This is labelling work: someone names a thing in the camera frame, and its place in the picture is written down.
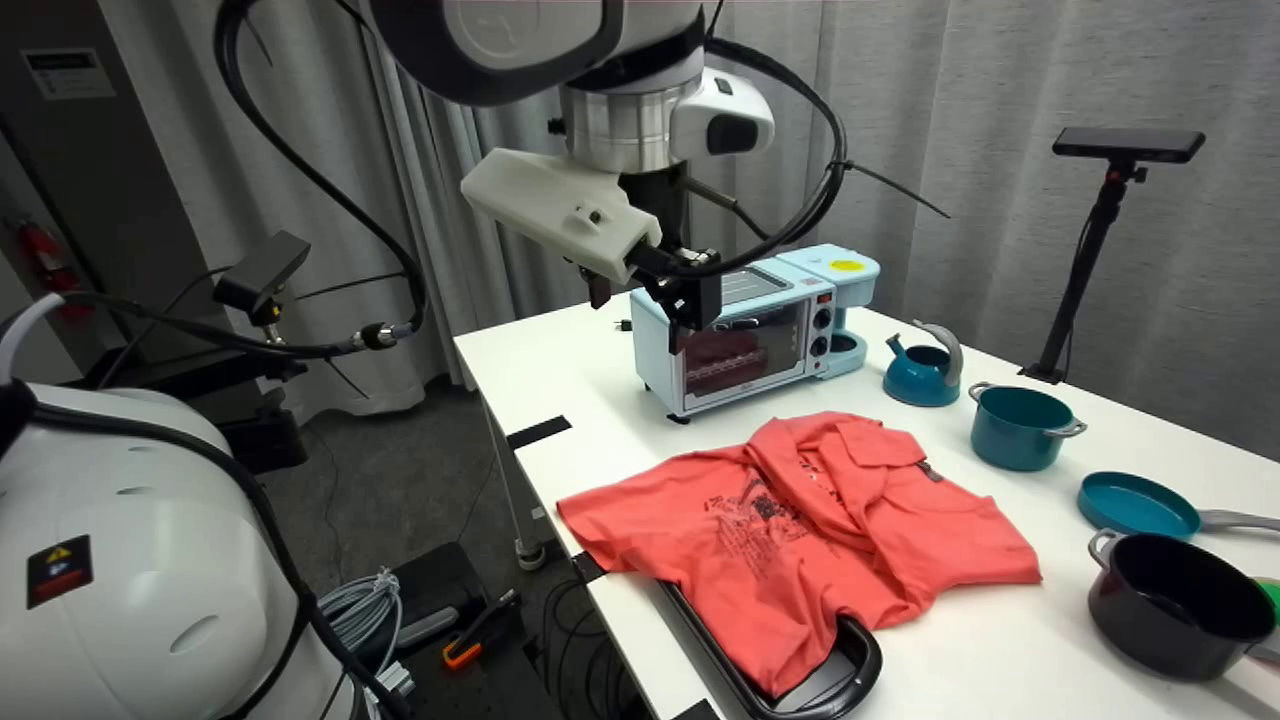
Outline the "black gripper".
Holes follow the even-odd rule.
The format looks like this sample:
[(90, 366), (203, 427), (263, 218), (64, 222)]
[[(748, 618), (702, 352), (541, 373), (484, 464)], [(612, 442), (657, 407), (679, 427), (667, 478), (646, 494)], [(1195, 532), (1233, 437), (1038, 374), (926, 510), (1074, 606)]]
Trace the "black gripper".
[(722, 316), (718, 253), (635, 244), (634, 279), (664, 307), (677, 328), (710, 328)]

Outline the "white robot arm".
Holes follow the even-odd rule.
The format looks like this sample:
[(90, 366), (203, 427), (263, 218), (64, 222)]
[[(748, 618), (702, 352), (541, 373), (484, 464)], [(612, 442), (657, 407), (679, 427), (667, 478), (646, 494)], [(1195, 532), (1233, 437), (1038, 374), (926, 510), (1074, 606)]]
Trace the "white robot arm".
[[(649, 288), (686, 328), (725, 255), (635, 190), (761, 153), (761, 52), (703, 0), (374, 0), (400, 66), (458, 103), (563, 97), (560, 155), (496, 149), (463, 199), (563, 255), (595, 299)], [(341, 639), (229, 441), (153, 386), (6, 385), (6, 720), (391, 720), (380, 656)]]

